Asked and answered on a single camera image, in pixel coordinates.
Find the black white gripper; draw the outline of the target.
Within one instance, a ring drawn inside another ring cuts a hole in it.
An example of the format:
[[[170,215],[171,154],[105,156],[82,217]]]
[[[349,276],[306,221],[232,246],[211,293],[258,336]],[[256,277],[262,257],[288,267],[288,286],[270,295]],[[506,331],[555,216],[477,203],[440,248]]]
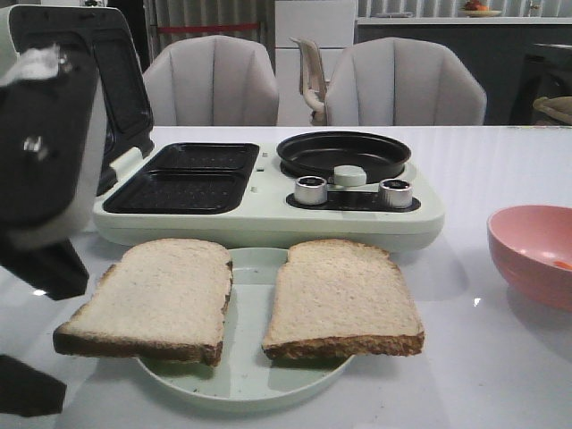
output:
[[[91,56],[58,45],[19,55],[1,77],[1,266],[52,300],[86,292],[88,270],[66,239],[91,217],[104,147]]]

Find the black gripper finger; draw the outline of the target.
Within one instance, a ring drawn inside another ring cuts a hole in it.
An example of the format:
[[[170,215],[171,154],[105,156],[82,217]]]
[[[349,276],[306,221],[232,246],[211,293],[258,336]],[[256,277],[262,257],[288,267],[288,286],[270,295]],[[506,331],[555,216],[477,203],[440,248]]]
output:
[[[1,412],[23,417],[59,414],[67,386],[20,360],[1,356]]]

